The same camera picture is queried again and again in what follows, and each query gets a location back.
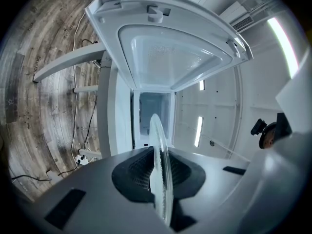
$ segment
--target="transparent plate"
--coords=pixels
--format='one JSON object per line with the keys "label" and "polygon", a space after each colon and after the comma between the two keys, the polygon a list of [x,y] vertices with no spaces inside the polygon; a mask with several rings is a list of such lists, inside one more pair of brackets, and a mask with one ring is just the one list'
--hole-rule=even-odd
{"label": "transparent plate", "polygon": [[155,195],[155,208],[159,216],[170,225],[173,205],[173,182],[166,137],[158,115],[150,123],[150,145],[154,147],[154,170],[151,188]]}

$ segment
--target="ceiling light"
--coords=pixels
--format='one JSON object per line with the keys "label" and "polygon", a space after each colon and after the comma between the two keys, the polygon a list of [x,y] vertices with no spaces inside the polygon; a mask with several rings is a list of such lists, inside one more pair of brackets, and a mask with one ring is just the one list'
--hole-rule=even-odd
{"label": "ceiling light", "polygon": [[196,137],[195,137],[195,143],[194,143],[195,147],[198,147],[199,145],[202,125],[203,125],[203,117],[198,117],[197,131],[196,131]]}
{"label": "ceiling light", "polygon": [[289,70],[289,74],[291,76],[291,78],[293,78],[293,76],[296,74],[296,72],[298,71],[298,62],[296,59],[296,56],[294,54],[293,51],[293,47],[286,35],[286,33],[284,32],[282,26],[279,24],[279,22],[276,20],[276,18],[271,18],[268,20],[269,25],[271,26],[271,28],[273,29],[282,49],[284,52],[284,56],[286,58],[287,61],[287,65],[288,65],[288,70]]}
{"label": "ceiling light", "polygon": [[205,82],[204,82],[204,80],[201,80],[199,82],[199,90],[205,90]]}

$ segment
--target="wooden floor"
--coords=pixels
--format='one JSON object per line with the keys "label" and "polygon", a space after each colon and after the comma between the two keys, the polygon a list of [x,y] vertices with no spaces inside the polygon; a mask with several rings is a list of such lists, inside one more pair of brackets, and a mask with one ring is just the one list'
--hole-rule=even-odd
{"label": "wooden floor", "polygon": [[[73,50],[74,33],[84,8],[92,0],[31,0],[17,16],[0,48],[0,134],[2,157],[11,176],[47,178],[46,172],[75,167],[71,155],[75,94],[73,68],[60,71],[40,83],[33,76],[43,66]],[[76,34],[81,41],[97,40],[85,16]],[[98,69],[92,63],[76,68],[77,86],[97,85]],[[77,135],[74,156],[83,147],[96,93],[77,98]],[[96,112],[86,147],[99,152]],[[13,182],[31,200],[52,186],[22,177]]]}

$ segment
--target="air vent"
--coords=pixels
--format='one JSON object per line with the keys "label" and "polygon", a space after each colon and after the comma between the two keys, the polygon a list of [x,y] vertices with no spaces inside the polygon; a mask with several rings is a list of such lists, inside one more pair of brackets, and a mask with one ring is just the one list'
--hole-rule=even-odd
{"label": "air vent", "polygon": [[242,21],[238,22],[237,24],[233,25],[235,30],[239,30],[240,28],[246,26],[247,24],[253,22],[253,19],[249,16],[243,19]]}

